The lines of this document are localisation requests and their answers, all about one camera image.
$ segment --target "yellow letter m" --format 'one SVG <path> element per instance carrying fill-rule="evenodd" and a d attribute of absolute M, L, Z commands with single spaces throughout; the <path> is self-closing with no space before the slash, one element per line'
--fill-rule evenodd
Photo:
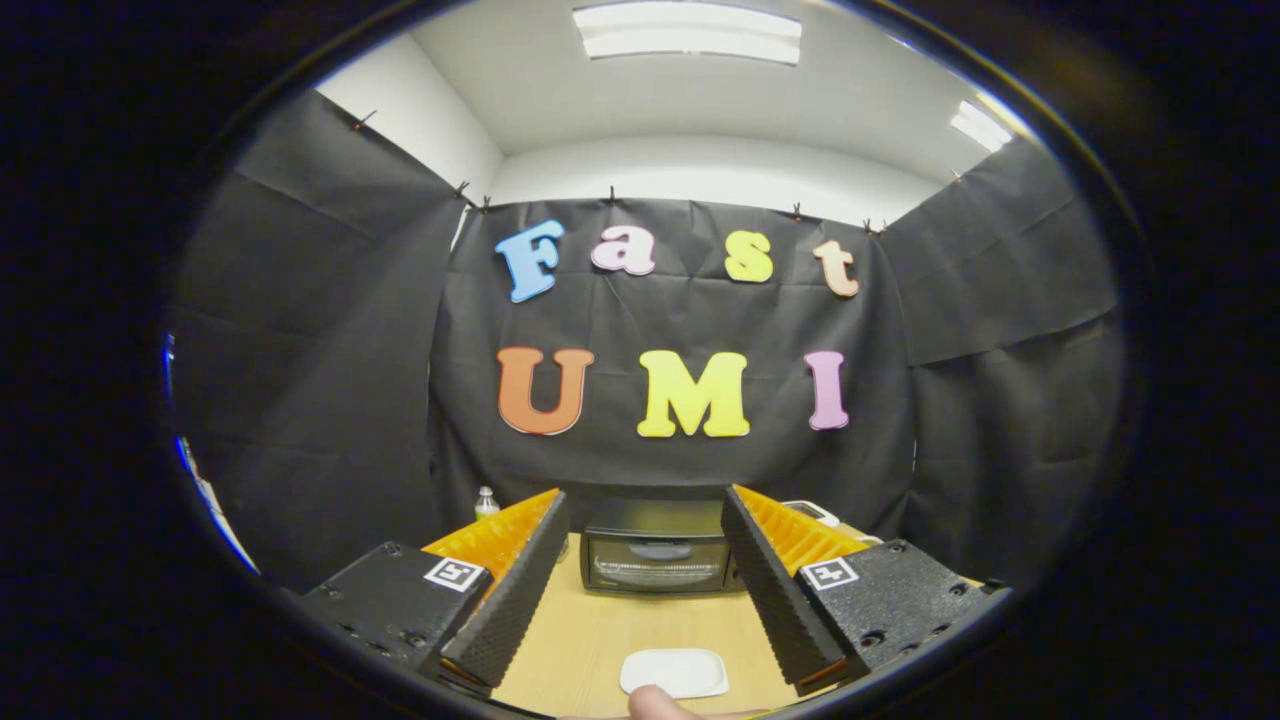
<path fill-rule="evenodd" d="M 644 421 L 636 425 L 641 436 L 676 434 L 676 424 L 667 414 L 668 405 L 676 411 L 676 419 L 686 436 L 698 432 L 708 407 L 710 418 L 703 425 L 707 434 L 739 437 L 751 429 L 742 416 L 742 370 L 746 368 L 746 357 L 737 352 L 712 355 L 696 383 L 680 355 L 669 350 L 650 350 L 640 355 L 640 365 L 649 370 L 649 405 Z"/>

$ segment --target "screw hole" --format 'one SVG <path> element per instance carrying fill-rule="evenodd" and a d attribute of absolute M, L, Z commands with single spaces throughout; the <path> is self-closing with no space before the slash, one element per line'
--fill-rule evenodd
<path fill-rule="evenodd" d="M 411 630 L 404 630 L 403 633 L 401 633 L 401 639 L 408 643 L 410 647 L 416 647 L 416 648 L 426 647 L 426 638 Z"/>

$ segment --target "finger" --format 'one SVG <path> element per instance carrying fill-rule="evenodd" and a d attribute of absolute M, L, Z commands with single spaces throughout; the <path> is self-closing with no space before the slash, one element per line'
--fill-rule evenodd
<path fill-rule="evenodd" d="M 632 691 L 627 711 L 631 720 L 703 720 L 700 715 L 676 705 L 658 685 L 641 685 Z"/>

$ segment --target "white wall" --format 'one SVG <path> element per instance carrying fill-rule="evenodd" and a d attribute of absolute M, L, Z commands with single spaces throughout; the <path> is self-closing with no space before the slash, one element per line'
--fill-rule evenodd
<path fill-rule="evenodd" d="M 646 136 L 561 145 L 513 155 L 493 202 L 571 197 L 660 197 L 732 202 L 879 229 L 934 192 L 936 181 L 813 147 L 710 136 Z"/>
<path fill-rule="evenodd" d="M 644 136 L 561 145 L 503 158 L 466 102 L 403 35 L 338 70 L 323 95 L 457 186 L 475 202 L 659 197 L 731 202 L 879 228 L 941 190 L 840 152 L 716 136 Z"/>
<path fill-rule="evenodd" d="M 492 195 L 502 151 L 410 35 L 361 56 L 316 86 L 467 197 Z"/>

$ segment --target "water bottle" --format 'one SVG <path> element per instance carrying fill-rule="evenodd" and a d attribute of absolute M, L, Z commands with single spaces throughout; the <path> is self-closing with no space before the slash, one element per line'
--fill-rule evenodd
<path fill-rule="evenodd" d="M 476 520 L 481 520 L 502 510 L 493 500 L 493 491 L 488 487 L 480 488 L 480 500 L 476 501 Z"/>

